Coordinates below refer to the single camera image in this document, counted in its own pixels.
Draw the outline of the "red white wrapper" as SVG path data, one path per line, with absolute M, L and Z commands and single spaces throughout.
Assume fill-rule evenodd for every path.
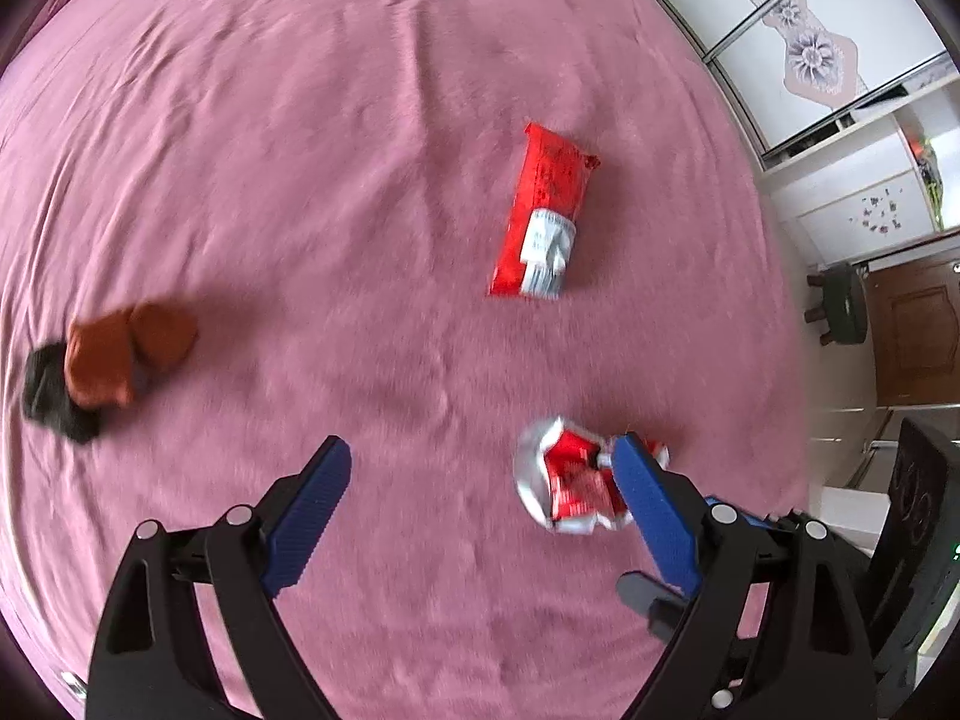
M 562 535 L 618 532 L 633 523 L 613 479 L 615 437 L 562 416 L 524 429 L 512 457 L 517 495 L 540 527 Z

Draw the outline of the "brown black snack wrapper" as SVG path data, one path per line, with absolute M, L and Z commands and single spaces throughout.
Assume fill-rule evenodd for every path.
M 63 340 L 26 358 L 23 416 L 88 444 L 104 411 L 132 405 L 147 383 L 181 366 L 198 339 L 199 322 L 177 302 L 139 302 L 72 323 Z

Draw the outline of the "long red snack wrapper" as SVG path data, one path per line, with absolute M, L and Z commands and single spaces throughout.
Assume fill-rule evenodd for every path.
M 601 160 L 540 124 L 524 130 L 526 153 L 488 294 L 556 299 L 562 294 L 578 216 Z

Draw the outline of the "dark green round stool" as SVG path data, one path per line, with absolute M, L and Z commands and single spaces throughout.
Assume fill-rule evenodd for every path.
M 805 277 L 809 288 L 822 293 L 820 302 L 804 312 L 807 325 L 825 322 L 820 344 L 856 346 L 866 341 L 869 330 L 866 293 L 861 273 L 850 263 L 839 263 Z

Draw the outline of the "brown wooden door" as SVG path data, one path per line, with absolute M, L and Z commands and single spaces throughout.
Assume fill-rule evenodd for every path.
M 880 406 L 958 403 L 958 249 L 867 277 Z

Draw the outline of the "white cabinet with stickers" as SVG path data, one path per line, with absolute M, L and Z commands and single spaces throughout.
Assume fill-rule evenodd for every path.
M 804 263 L 870 262 L 958 229 L 958 76 L 875 106 L 760 176 Z

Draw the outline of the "white sliding wardrobe door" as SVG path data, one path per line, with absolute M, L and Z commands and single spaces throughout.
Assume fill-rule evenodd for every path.
M 916 0 L 662 0 L 771 153 L 928 70 L 946 46 Z

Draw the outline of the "pink bed sheet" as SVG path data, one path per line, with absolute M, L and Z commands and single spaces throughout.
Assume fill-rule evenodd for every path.
M 490 296 L 534 122 L 601 160 L 556 299 Z M 199 339 L 73 444 L 21 411 L 70 325 Z M 73 0 L 2 78 L 2 611 L 71 700 L 133 528 L 203 527 L 327 437 L 350 488 L 278 607 L 347 718 L 615 718 L 658 642 L 635 530 L 554 535 L 534 421 L 807 496 L 799 322 L 742 138 L 654 0 Z

